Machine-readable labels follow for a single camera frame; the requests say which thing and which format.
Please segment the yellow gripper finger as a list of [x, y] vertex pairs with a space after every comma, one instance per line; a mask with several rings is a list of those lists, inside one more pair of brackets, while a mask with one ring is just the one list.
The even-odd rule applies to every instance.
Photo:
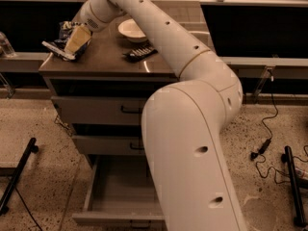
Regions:
[[74, 28], [64, 48], [65, 53], [76, 53], [85, 43], [91, 39], [91, 31], [85, 25]]

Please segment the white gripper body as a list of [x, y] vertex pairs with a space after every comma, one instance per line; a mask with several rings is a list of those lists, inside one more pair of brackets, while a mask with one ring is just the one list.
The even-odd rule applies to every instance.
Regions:
[[86, 2], [80, 10], [80, 20], [92, 31], [100, 32], [110, 23], [109, 8], [100, 3]]

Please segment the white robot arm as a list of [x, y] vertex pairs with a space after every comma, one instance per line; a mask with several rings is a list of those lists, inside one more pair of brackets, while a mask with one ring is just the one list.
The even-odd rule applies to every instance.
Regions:
[[167, 231], [247, 231], [219, 139], [242, 106], [239, 78], [150, 0], [88, 0], [75, 18], [99, 32], [124, 13], [177, 78], [148, 98], [141, 116]]

